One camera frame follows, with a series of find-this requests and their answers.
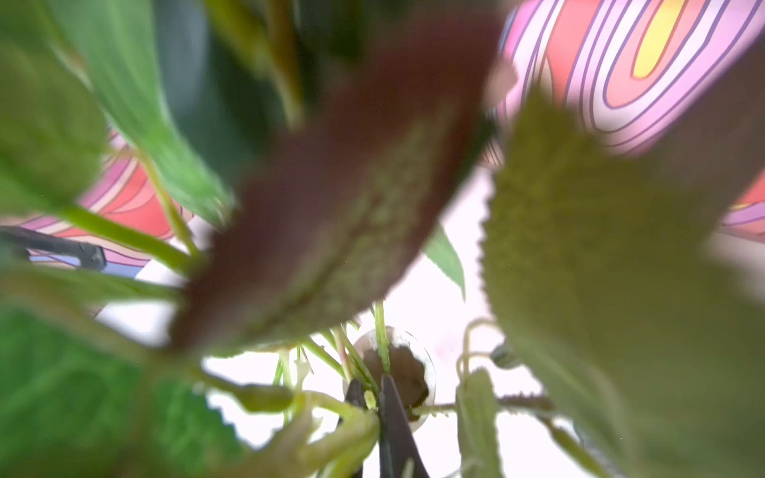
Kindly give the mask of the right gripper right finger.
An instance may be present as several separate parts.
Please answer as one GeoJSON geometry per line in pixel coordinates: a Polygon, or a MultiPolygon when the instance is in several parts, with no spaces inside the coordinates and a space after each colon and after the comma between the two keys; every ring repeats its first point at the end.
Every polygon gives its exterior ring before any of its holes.
{"type": "Polygon", "coordinates": [[[428,478],[430,474],[418,453],[408,415],[391,376],[382,376],[378,395],[380,420],[380,476],[428,478]]]}

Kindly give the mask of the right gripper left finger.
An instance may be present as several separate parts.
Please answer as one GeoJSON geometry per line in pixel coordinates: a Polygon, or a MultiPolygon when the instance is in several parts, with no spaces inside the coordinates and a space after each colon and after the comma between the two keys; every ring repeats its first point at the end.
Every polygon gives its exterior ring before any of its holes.
{"type": "MultiPolygon", "coordinates": [[[[365,389],[362,383],[357,378],[353,378],[348,384],[346,394],[345,394],[345,402],[346,404],[350,404],[351,406],[356,406],[357,408],[362,408],[362,409],[367,408],[367,405],[365,402],[365,389]]],[[[352,475],[352,478],[362,478],[363,475],[364,475],[363,466],[360,465],[359,468],[352,475]]]]}

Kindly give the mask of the white ribbed vase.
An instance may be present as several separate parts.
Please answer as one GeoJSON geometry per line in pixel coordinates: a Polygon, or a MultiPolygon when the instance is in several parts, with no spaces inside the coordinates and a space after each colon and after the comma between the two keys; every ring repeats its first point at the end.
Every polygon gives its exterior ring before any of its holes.
{"type": "MultiPolygon", "coordinates": [[[[411,333],[390,326],[386,327],[388,339],[388,358],[390,359],[390,377],[396,385],[398,396],[408,417],[412,433],[416,433],[426,415],[417,415],[415,408],[433,406],[436,396],[436,372],[434,361],[426,348],[411,333]]],[[[354,359],[360,359],[367,367],[368,378],[380,386],[384,372],[383,362],[378,351],[378,335],[375,330],[362,334],[356,342],[344,340],[346,355],[351,372],[356,372],[354,359]]]]}

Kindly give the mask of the pink peony flower stem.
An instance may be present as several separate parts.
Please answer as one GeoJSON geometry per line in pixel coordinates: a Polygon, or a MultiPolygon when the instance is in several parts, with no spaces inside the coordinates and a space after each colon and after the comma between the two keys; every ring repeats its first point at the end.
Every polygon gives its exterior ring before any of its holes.
{"type": "Polygon", "coordinates": [[[462,470],[501,408],[571,419],[628,477],[764,473],[764,299],[708,248],[764,167],[764,7],[649,127],[599,129],[556,70],[487,115],[496,1],[5,1],[1,216],[45,214],[181,274],[51,267],[1,239],[5,477],[350,477],[377,406],[237,386],[382,301],[486,147],[483,289],[544,394],[459,361],[462,470]]]}

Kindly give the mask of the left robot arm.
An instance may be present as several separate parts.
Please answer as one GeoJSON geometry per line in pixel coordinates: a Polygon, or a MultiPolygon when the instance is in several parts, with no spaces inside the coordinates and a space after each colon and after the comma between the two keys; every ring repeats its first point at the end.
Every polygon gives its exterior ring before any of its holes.
{"type": "Polygon", "coordinates": [[[30,251],[75,258],[79,268],[103,271],[107,259],[103,247],[43,234],[19,226],[2,226],[1,239],[10,244],[22,257],[29,258],[30,251]]]}

